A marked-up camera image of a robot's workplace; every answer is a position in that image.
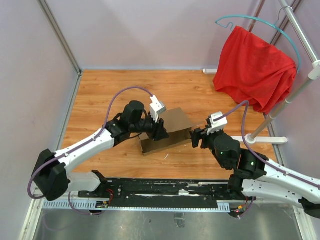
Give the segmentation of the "brown cardboard box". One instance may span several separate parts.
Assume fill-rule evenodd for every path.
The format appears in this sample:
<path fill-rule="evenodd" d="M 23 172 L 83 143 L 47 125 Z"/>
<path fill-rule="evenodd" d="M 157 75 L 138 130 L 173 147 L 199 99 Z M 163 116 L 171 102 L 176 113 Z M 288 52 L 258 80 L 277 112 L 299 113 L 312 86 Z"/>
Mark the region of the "brown cardboard box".
<path fill-rule="evenodd" d="M 193 122 L 180 107 L 169 109 L 162 113 L 160 117 L 164 120 L 164 128 L 169 138 L 153 141 L 146 133 L 140 135 L 139 142 L 143 156 L 188 144 L 192 141 L 190 131 L 193 127 Z"/>

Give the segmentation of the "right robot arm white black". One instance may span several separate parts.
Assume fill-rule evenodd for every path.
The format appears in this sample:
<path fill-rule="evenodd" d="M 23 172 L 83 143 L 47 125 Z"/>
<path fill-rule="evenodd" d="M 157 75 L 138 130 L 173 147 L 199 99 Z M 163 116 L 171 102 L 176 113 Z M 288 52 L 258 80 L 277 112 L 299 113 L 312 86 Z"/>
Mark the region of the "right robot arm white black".
<path fill-rule="evenodd" d="M 320 217 L 320 180 L 289 169 L 267 156 L 241 148 L 238 140 L 208 128 L 190 131 L 193 148 L 209 149 L 220 167 L 232 171 L 226 188 L 232 200 L 241 197 L 290 203 Z"/>

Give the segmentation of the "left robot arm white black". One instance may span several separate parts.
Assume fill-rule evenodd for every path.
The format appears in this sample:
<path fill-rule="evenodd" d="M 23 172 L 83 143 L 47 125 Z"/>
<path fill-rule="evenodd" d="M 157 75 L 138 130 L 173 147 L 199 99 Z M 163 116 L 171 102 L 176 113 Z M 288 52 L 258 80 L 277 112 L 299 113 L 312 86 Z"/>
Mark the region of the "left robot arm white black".
<path fill-rule="evenodd" d="M 132 100 L 123 112 L 106 122 L 91 136 L 72 146 L 52 152 L 43 150 L 37 159 L 31 175 L 31 183 L 39 188 L 42 197 L 54 201 L 66 192 L 87 191 L 96 198 L 107 193 L 107 185 L 97 173 L 73 174 L 73 170 L 100 152 L 112 149 L 124 141 L 147 134 L 152 141 L 169 138 L 164 127 L 165 121 L 160 118 L 167 108 L 155 98 L 151 99 L 149 112 L 142 102 Z"/>

